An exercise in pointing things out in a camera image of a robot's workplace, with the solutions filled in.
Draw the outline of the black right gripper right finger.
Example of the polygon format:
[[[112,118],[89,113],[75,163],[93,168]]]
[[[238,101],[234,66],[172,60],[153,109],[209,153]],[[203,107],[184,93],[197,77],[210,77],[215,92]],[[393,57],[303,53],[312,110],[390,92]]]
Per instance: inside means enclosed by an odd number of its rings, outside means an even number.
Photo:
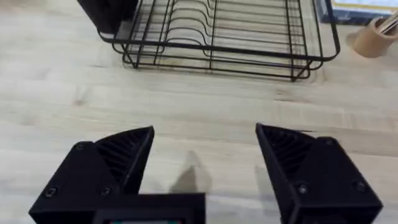
[[[256,136],[282,223],[373,223],[380,214],[382,201],[335,138],[261,123]]]

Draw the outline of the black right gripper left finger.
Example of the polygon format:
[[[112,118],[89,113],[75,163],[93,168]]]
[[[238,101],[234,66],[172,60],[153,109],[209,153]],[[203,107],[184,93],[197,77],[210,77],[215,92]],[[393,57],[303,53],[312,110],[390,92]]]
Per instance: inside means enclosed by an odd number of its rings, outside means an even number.
[[[76,143],[29,210],[36,223],[92,223],[113,196],[134,195],[154,139],[154,127]]]

